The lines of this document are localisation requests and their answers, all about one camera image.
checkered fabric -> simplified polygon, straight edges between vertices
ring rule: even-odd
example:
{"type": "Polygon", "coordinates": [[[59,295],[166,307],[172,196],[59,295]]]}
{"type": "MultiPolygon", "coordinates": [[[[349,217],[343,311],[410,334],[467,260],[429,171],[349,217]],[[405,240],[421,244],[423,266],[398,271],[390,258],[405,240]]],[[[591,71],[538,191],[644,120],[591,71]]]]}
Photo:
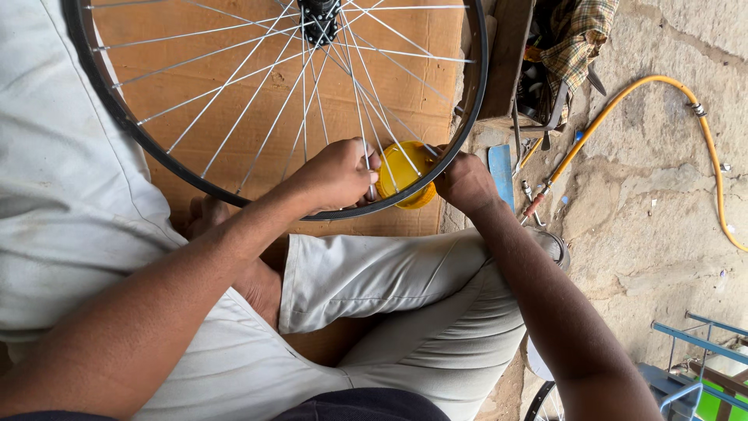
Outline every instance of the checkered fabric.
{"type": "Polygon", "coordinates": [[[559,125],[568,118],[568,105],[574,91],[587,78],[587,66],[600,54],[613,27],[619,0],[562,0],[551,16],[551,29],[558,43],[541,53],[549,70],[548,82],[553,101],[561,81],[568,85],[568,98],[559,125]]]}

concrete floor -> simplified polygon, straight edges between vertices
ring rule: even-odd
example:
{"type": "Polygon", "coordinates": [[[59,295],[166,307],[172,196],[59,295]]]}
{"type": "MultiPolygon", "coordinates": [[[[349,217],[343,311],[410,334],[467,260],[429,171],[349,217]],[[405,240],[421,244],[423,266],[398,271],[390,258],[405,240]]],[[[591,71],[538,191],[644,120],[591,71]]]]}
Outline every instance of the concrete floor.
{"type": "MultiPolygon", "coordinates": [[[[538,152],[520,179],[540,184],[569,149],[574,130],[634,80],[664,74],[690,87],[709,113],[720,162],[732,165],[724,174],[728,224],[748,243],[746,5],[621,0],[595,65],[609,97],[585,84],[563,136],[538,152]]],[[[691,310],[748,326],[748,253],[720,230],[711,161],[687,102],[659,82],[638,88],[595,132],[541,209],[548,229],[570,244],[569,276],[635,363],[667,364],[669,337],[650,328],[653,320],[693,326],[684,319],[691,310]]],[[[464,149],[485,159],[488,146],[510,139],[479,125],[464,149]]],[[[515,197],[519,211],[525,203],[518,190],[515,197]]],[[[459,212],[445,210],[443,231],[466,224],[459,212]]],[[[678,346],[676,362],[689,352],[678,346]]],[[[515,358],[476,419],[523,420],[541,384],[515,358]]]]}

hose fitting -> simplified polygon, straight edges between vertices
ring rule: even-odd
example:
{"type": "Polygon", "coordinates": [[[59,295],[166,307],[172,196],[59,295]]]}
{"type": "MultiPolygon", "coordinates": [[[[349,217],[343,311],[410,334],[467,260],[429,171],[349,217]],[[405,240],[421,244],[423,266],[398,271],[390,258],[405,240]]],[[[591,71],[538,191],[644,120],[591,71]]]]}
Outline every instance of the hose fitting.
{"type": "Polygon", "coordinates": [[[701,118],[706,116],[706,111],[704,111],[704,107],[701,103],[690,103],[688,105],[693,109],[693,112],[696,113],[696,117],[701,118]]]}

yellow container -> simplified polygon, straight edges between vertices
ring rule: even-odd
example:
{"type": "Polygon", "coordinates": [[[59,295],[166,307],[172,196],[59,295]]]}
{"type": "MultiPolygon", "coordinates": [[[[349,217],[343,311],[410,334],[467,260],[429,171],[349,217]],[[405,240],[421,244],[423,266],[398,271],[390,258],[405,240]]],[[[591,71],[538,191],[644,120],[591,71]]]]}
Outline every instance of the yellow container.
{"type": "MultiPolygon", "coordinates": [[[[379,181],[376,182],[377,192],[383,199],[397,193],[393,180],[402,190],[420,178],[405,158],[405,154],[422,175],[426,174],[434,163],[434,155],[428,152],[421,142],[400,142],[399,146],[397,143],[388,146],[384,150],[384,156],[387,157],[389,168],[382,158],[379,181]]],[[[428,204],[434,196],[436,196],[436,187],[431,182],[395,206],[402,209],[418,209],[428,204]]]]}

wheel hub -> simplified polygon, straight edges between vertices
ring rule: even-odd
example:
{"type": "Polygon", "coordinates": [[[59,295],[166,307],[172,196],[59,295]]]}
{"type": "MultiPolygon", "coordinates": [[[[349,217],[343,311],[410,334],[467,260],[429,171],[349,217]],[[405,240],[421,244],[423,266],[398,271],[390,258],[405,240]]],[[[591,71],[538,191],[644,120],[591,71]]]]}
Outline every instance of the wheel hub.
{"type": "Polygon", "coordinates": [[[317,47],[335,39],[340,0],[297,0],[304,26],[301,33],[308,43],[317,47]]]}

